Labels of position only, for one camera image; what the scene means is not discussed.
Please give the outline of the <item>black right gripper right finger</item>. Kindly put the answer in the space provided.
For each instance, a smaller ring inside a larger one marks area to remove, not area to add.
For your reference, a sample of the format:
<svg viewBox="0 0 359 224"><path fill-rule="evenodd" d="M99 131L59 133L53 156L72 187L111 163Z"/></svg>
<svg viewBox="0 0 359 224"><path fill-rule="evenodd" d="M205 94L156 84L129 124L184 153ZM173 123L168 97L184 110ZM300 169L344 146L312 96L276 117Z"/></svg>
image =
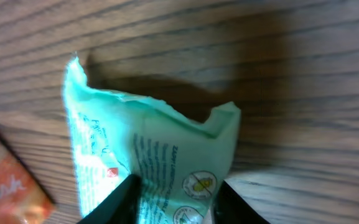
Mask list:
<svg viewBox="0 0 359 224"><path fill-rule="evenodd" d="M213 224L269 224L223 181L212 204Z"/></svg>

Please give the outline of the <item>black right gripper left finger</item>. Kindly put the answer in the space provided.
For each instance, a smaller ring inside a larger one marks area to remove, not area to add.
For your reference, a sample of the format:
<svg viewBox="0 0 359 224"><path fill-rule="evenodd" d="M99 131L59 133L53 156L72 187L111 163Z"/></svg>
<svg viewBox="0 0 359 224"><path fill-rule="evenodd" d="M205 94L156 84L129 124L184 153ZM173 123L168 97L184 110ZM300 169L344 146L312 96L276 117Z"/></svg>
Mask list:
<svg viewBox="0 0 359 224"><path fill-rule="evenodd" d="M131 174L77 224L135 224L141 196L141 178Z"/></svg>

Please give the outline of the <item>teal tissue packet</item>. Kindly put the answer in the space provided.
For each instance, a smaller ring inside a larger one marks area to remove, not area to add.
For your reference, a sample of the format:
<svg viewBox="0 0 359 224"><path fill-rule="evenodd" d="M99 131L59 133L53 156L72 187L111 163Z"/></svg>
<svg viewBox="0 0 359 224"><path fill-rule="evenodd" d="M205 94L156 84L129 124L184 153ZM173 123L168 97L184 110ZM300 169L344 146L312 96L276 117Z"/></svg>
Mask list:
<svg viewBox="0 0 359 224"><path fill-rule="evenodd" d="M233 161L240 109L225 103L199 123L165 101L87 81L73 57L62 96L81 215L95 213L126 178L139 177L133 222L203 222Z"/></svg>

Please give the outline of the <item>small orange box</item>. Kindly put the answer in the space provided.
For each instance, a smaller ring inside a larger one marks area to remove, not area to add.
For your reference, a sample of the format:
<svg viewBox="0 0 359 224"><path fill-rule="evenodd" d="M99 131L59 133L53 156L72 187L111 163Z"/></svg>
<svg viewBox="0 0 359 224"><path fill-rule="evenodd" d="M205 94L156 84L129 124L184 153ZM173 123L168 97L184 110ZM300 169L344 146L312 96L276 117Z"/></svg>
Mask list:
<svg viewBox="0 0 359 224"><path fill-rule="evenodd" d="M55 205L0 141L0 224L43 223Z"/></svg>

